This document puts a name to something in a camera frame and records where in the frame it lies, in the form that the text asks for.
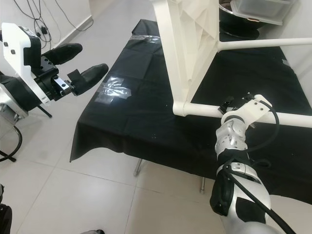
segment tile floor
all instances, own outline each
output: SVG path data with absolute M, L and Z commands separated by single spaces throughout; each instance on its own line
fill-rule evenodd
M 75 38 L 84 50 L 59 67 L 60 75 L 102 62 L 112 66 L 139 19 L 155 19 L 149 1 L 111 1 L 94 26 Z M 0 163 L 3 203 L 13 209 L 11 233 L 79 234 L 101 228 L 107 234 L 223 234 L 209 206 L 212 180 L 201 195 L 198 176 L 150 162 L 133 177 L 137 159 L 107 149 L 69 163 L 77 119 L 95 91 L 53 103 L 47 108 L 52 119 L 37 109 L 18 123 L 24 137 L 18 161 Z M 11 151 L 16 142 L 10 133 L 2 149 Z M 278 196 L 272 201 L 298 233 L 310 233 L 312 206 Z

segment black tablecloth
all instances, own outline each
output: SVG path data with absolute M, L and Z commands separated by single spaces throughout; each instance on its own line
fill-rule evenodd
M 159 36 L 157 23 L 141 20 L 133 35 Z M 236 40 L 220 34 L 221 40 Z M 312 115 L 293 70 L 278 47 L 222 51 L 214 58 L 193 102 L 220 105 L 227 96 L 240 100 L 247 92 L 262 94 L 278 112 Z M 97 102 L 93 96 L 76 127 L 71 160 L 91 149 L 106 147 L 199 176 L 215 178 L 215 131 L 220 119 L 175 116 L 160 43 L 130 40 L 113 65 L 109 78 L 122 78 L 131 90 L 127 99 Z M 274 125 L 257 123 L 247 131 L 247 144 L 265 141 Z M 270 194 L 312 204 L 312 154 L 308 128 L 281 126 L 268 147 L 250 153 L 268 159 L 271 168 L 256 167 Z

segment white tube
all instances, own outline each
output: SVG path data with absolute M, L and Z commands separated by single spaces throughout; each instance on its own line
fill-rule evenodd
M 221 118 L 222 114 L 218 111 L 218 106 L 201 105 L 186 103 L 184 105 L 184 115 L 207 116 Z M 287 113 L 277 113 L 281 125 L 298 126 L 312 128 L 312 116 L 294 115 Z M 268 112 L 257 122 L 275 124 L 272 112 Z
M 285 46 L 285 45 L 312 45 L 312 38 L 241 40 L 241 41 L 219 42 L 218 51 L 258 48 L 258 47 Z

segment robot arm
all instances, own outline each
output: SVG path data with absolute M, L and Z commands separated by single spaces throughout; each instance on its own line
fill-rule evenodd
M 268 214 L 287 234 L 295 233 L 271 210 L 269 193 L 251 167 L 248 155 L 258 147 L 248 149 L 245 143 L 249 125 L 265 115 L 270 107 L 262 95 L 256 95 L 238 110 L 225 113 L 216 131 L 219 168 L 210 205 L 222 216 L 227 234 L 279 234 L 266 225 Z
M 81 95 L 96 85 L 107 73 L 108 66 L 100 64 L 83 73 L 71 72 L 70 80 L 59 76 L 58 64 L 75 57 L 82 50 L 80 44 L 66 44 L 41 54 L 40 39 L 26 27 L 3 23 L 0 40 L 3 54 L 19 77 L 0 74 L 0 139 L 28 111 L 40 104 L 50 105 L 69 93 Z

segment white plastic stand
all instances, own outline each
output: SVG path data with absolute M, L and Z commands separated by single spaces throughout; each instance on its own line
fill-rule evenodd
M 156 13 L 174 98 L 175 115 L 222 117 L 217 106 L 191 103 L 217 52 L 312 44 L 312 38 L 220 42 L 218 0 L 151 1 Z M 285 113 L 278 113 L 278 116 L 281 124 L 312 128 L 311 116 Z M 259 121 L 275 123 L 272 113 L 267 113 Z

